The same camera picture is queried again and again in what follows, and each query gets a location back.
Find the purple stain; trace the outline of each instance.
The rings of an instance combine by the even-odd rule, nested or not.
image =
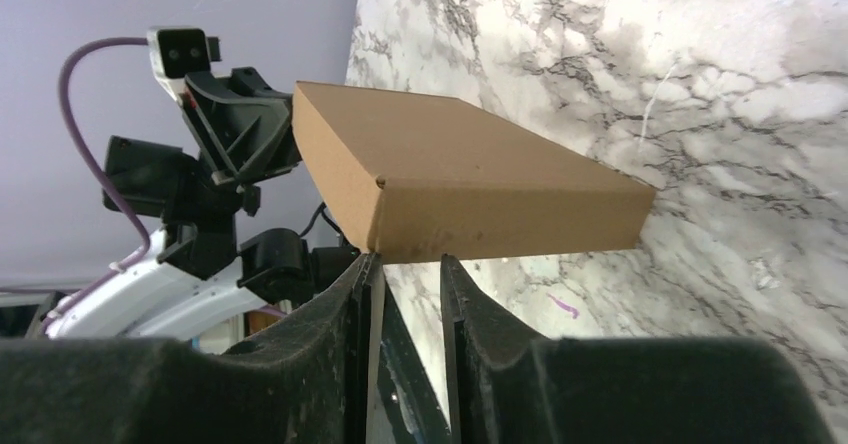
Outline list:
[[[570,313],[571,313],[571,318],[572,318],[572,319],[577,319],[577,316],[579,316],[579,315],[580,315],[580,311],[578,311],[576,308],[571,307],[571,306],[569,306],[568,304],[566,304],[566,303],[564,303],[564,302],[560,301],[559,299],[557,299],[556,297],[554,297],[554,295],[553,295],[553,294],[551,294],[550,292],[548,293],[548,297],[550,297],[550,298],[551,298],[551,300],[552,300],[552,301],[554,301],[554,304],[556,304],[557,306],[559,306],[559,308],[560,308],[560,309],[562,309],[563,311],[570,312]]]

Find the cardboard box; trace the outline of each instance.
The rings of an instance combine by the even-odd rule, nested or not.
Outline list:
[[[387,263],[631,248],[654,199],[459,99],[298,82],[292,125],[348,240]]]

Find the white marble surface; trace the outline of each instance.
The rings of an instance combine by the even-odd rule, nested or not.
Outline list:
[[[347,81],[461,97],[655,186],[636,250],[466,267],[549,336],[768,339],[848,441],[846,13],[848,0],[359,0]],[[444,403],[437,265],[389,276]]]

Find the black cable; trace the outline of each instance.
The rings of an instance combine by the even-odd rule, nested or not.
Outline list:
[[[327,215],[327,203],[322,202],[318,205],[318,208],[315,209],[315,212],[312,213],[312,218],[309,219],[309,224],[306,225],[306,228],[304,230],[300,231],[300,234],[298,234],[298,236],[302,238],[309,234],[312,228],[315,227],[315,221],[318,220],[318,216],[324,218],[324,221],[327,223],[327,225],[332,227],[334,231],[339,234],[342,234],[342,230],[339,225],[336,224],[332,219],[330,219],[330,216]]]
[[[318,220],[318,216],[321,215],[324,212],[324,209],[326,208],[326,203],[322,202],[321,204],[319,204],[318,209],[315,209],[315,212],[312,213],[312,218],[309,219],[309,224],[306,225],[306,229],[300,231],[300,234],[298,234],[298,236],[306,237],[306,235],[309,234],[309,231],[311,231],[312,227],[315,225],[315,221]]]
[[[336,224],[335,221],[330,219],[330,216],[327,215],[327,206],[324,206],[324,209],[321,209],[321,217],[323,217],[324,221],[327,222],[327,225],[332,227],[334,231],[339,233],[339,235],[344,235],[344,233],[342,232],[342,229],[339,227],[339,225]]]

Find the gray marble veining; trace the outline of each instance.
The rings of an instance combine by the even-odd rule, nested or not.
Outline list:
[[[549,336],[768,339],[848,441],[846,45],[848,0],[359,0],[347,80],[656,187],[635,250],[465,265]],[[437,266],[388,273],[444,405]]]

